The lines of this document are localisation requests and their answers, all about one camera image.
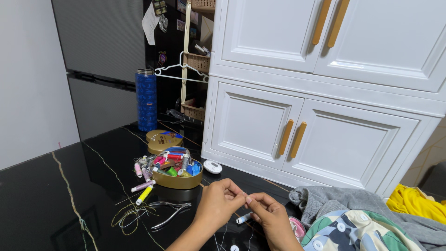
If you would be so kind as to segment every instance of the water bottle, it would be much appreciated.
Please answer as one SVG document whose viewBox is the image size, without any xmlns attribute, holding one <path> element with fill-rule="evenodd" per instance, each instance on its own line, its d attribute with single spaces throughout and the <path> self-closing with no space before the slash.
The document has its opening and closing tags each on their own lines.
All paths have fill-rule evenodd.
<svg viewBox="0 0 446 251">
<path fill-rule="evenodd" d="M 157 77 L 153 70 L 138 69 L 135 73 L 138 129 L 144 132 L 157 128 Z"/>
</svg>

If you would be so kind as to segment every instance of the refrigerator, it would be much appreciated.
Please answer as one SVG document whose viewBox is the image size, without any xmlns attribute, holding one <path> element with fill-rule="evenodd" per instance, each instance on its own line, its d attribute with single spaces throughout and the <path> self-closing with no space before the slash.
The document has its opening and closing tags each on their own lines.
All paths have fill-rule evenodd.
<svg viewBox="0 0 446 251">
<path fill-rule="evenodd" d="M 155 27 L 156 45 L 151 46 L 141 25 L 151 2 L 52 0 L 81 140 L 137 121 L 137 69 L 157 68 L 160 51 L 166 52 L 165 67 L 178 64 L 184 33 L 177 30 L 177 20 L 186 16 L 177 10 L 178 0 L 165 0 L 169 25 L 165 33 Z M 191 27 L 199 40 L 198 20 Z M 181 70 L 169 74 L 181 76 Z M 180 80 L 157 78 L 158 113 L 175 108 L 180 90 Z"/>
</svg>

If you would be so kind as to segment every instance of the white plastic hanger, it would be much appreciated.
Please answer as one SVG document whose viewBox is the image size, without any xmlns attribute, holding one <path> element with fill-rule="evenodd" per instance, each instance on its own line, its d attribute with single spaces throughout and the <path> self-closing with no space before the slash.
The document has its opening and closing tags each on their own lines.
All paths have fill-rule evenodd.
<svg viewBox="0 0 446 251">
<path fill-rule="evenodd" d="M 209 82 L 209 76 L 208 76 L 208 75 L 206 75 L 206 74 L 204 74 L 204 73 L 200 73 L 197 69 L 195 69 L 195 68 L 190 67 L 189 65 L 187 65 L 187 63 L 185 63 L 185 64 L 182 64 L 182 63 L 181 63 L 181 59 L 182 59 L 183 53 L 184 53 L 184 51 L 182 51 L 182 52 L 180 53 L 180 63 L 179 63 L 179 64 L 171 65 L 171 66 L 169 66 L 169 67 L 156 68 L 156 69 L 155 69 L 155 75 L 160 76 L 160 77 L 172 78 L 172 79 L 181 79 L 181 80 L 187 80 L 187 81 L 195 81 L 195 82 L 201 82 L 201 83 L 208 83 L 208 82 Z M 169 69 L 169 68 L 177 67 L 177 66 L 179 66 L 179 67 L 181 67 L 181 68 L 186 68 L 186 67 L 187 67 L 187 68 L 189 68 L 189 69 L 192 69 L 192 70 L 196 71 L 196 72 L 198 73 L 198 75 L 200 75 L 200 76 L 204 76 L 204 77 L 203 77 L 203 80 L 196 80 L 196 79 L 188 79 L 188 78 L 173 77 L 173 76 L 168 76 L 168 75 L 161 75 L 161 71 L 162 71 L 162 70 L 165 71 L 165 70 L 167 70 L 167 69 Z"/>
</svg>

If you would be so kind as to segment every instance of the cabinet panel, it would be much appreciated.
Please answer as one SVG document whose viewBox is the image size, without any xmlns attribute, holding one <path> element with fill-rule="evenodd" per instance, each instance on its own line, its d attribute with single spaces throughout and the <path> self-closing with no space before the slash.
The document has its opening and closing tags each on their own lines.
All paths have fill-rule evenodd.
<svg viewBox="0 0 446 251">
<path fill-rule="evenodd" d="M 446 77 L 445 9 L 443 0 L 350 0 L 332 48 L 327 29 L 314 74 L 437 92 Z"/>
<path fill-rule="evenodd" d="M 297 155 L 288 155 L 283 171 L 374 192 L 418 120 L 305 99 L 302 122 L 307 127 Z"/>
<path fill-rule="evenodd" d="M 280 170 L 285 156 L 278 154 L 279 146 L 303 100 L 219 83 L 211 148 Z"/>
<path fill-rule="evenodd" d="M 311 39 L 322 2 L 227 0 L 222 59 L 312 72 L 321 42 Z"/>
</svg>

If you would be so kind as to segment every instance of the yellow thread spool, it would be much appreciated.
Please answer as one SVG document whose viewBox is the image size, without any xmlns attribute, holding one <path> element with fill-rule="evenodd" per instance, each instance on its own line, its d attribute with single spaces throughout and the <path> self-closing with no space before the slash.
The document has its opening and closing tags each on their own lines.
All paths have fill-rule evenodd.
<svg viewBox="0 0 446 251">
<path fill-rule="evenodd" d="M 149 195 L 150 191 L 153 189 L 153 186 L 148 186 L 144 192 L 139 196 L 139 198 L 136 200 L 137 205 L 141 205 L 141 203 L 146 199 L 146 197 Z"/>
<path fill-rule="evenodd" d="M 178 175 L 180 177 L 192 177 L 192 175 L 190 173 L 188 173 L 186 170 L 184 169 L 180 169 L 178 170 Z"/>
</svg>

